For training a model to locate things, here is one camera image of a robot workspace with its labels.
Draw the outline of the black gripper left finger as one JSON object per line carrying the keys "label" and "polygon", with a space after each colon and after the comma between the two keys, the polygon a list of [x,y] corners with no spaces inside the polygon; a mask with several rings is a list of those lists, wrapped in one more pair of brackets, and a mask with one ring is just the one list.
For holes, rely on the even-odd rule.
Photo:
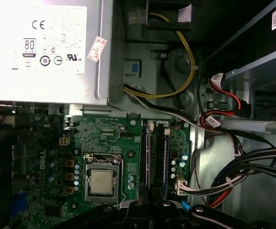
{"label": "black gripper left finger", "polygon": [[129,206],[120,209],[102,204],[55,227],[57,229],[148,229],[148,204],[131,201]]}

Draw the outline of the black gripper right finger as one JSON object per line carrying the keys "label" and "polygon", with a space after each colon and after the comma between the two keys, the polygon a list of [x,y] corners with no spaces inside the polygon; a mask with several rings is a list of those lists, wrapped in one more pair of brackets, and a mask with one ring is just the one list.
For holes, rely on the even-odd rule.
{"label": "black gripper right finger", "polygon": [[155,229],[260,229],[205,205],[195,205],[188,212],[171,201],[154,205]]}

